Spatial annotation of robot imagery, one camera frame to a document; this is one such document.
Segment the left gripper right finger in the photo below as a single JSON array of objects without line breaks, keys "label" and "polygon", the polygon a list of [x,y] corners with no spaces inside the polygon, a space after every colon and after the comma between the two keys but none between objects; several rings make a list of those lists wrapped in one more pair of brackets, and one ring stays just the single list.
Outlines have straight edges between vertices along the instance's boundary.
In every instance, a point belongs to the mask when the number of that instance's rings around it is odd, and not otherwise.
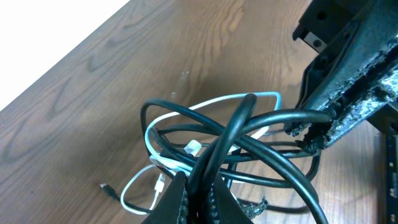
[{"label": "left gripper right finger", "polygon": [[208,223],[252,224],[219,174],[215,177],[208,196]]}]

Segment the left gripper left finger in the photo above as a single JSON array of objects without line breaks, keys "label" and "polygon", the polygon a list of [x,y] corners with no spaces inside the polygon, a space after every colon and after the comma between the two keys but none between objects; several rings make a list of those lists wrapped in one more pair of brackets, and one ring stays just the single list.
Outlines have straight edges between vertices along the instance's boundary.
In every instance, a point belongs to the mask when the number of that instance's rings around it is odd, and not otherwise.
[{"label": "left gripper left finger", "polygon": [[176,173],[161,200],[142,224],[186,223],[188,198],[185,182],[185,173],[182,171]]}]

